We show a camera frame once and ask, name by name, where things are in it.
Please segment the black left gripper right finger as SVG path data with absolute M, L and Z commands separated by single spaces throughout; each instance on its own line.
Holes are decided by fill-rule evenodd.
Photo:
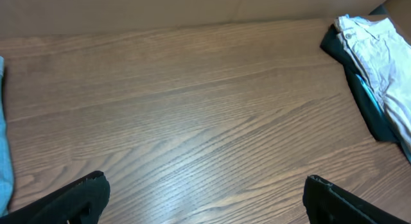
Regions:
M 318 175 L 307 177 L 302 202 L 311 224 L 407 224 Z

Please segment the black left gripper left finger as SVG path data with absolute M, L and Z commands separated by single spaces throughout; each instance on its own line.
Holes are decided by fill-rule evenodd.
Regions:
M 102 171 L 93 171 L 3 216 L 1 224 L 97 224 L 109 198 L 109 181 Z

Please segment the beige cargo shorts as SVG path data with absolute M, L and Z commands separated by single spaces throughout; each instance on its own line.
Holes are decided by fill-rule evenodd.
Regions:
M 401 143 L 410 148 L 410 45 L 388 18 L 369 21 L 345 15 L 334 25 Z

